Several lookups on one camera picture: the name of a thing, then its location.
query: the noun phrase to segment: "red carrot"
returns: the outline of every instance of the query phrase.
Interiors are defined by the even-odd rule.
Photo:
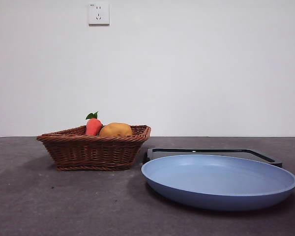
[[[88,114],[86,119],[89,119],[89,121],[87,122],[87,129],[85,134],[96,135],[102,128],[102,123],[100,122],[100,120],[97,119],[97,113],[98,111],[95,112],[94,114],[93,113]]]

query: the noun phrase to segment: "yellow potato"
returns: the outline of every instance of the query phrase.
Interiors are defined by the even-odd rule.
[[[118,137],[132,135],[130,125],[125,123],[110,123],[105,125],[99,132],[99,136]]]

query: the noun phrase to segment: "black tray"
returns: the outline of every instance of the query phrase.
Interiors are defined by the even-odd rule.
[[[144,162],[164,157],[175,155],[189,155],[189,154],[202,154],[202,155],[220,155],[220,156],[233,156],[249,160],[261,161],[274,166],[282,167],[282,161],[273,159],[272,157],[265,156],[259,152],[250,149],[180,149],[180,148],[149,148]]]

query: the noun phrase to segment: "basket rim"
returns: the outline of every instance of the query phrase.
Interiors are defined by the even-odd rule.
[[[39,141],[59,141],[59,142],[66,142],[66,141],[89,141],[89,142],[98,142],[98,141],[103,141],[103,142],[137,142],[137,141],[146,141],[149,138],[151,128],[147,125],[131,125],[130,127],[138,127],[138,126],[145,126],[144,131],[141,134],[138,135],[128,135],[128,136],[120,136],[120,137],[107,137],[107,136],[94,136],[94,135],[86,135],[86,134],[56,134],[58,132],[65,132],[65,131],[70,131],[72,129],[79,129],[82,127],[85,127],[85,125],[81,125],[79,127],[71,128],[71,129],[65,129],[61,131],[56,131],[56,132],[51,132],[51,133],[46,133],[37,136],[37,140]]]

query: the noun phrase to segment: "green leaves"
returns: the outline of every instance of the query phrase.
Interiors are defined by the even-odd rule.
[[[92,119],[92,118],[95,118],[95,119],[97,119],[97,113],[98,113],[98,111],[97,111],[97,112],[95,112],[94,114],[93,114],[93,113],[90,113],[90,114],[88,114],[88,116],[87,116],[87,118],[86,118],[86,119]]]

